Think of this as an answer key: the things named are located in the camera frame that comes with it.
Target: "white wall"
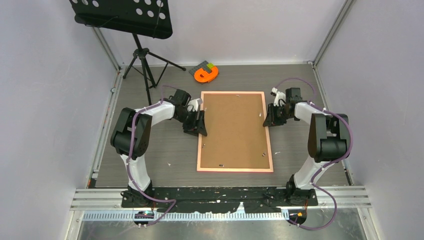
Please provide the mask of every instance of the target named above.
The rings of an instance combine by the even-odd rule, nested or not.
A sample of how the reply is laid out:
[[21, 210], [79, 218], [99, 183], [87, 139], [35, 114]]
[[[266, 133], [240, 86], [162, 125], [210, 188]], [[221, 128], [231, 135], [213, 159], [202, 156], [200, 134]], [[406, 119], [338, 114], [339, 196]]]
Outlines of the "white wall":
[[0, 239], [63, 239], [115, 70], [66, 0], [3, 2], [0, 32]]
[[[286, 64], [315, 58], [344, 0], [168, 2], [173, 35], [165, 40], [139, 37], [153, 53], [179, 64]], [[116, 58], [129, 65], [136, 49], [132, 35], [102, 30], [114, 40]], [[155, 58], [149, 63], [164, 64]]]
[[422, 0], [356, 1], [318, 65], [383, 239], [423, 238], [423, 13]]

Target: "cork board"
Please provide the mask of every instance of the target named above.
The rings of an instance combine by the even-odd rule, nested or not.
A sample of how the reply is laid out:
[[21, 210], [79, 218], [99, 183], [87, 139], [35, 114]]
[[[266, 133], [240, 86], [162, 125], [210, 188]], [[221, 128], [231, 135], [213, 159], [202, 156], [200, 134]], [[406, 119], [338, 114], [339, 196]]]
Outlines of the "cork board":
[[272, 173], [262, 91], [202, 91], [207, 136], [199, 134], [197, 171]]

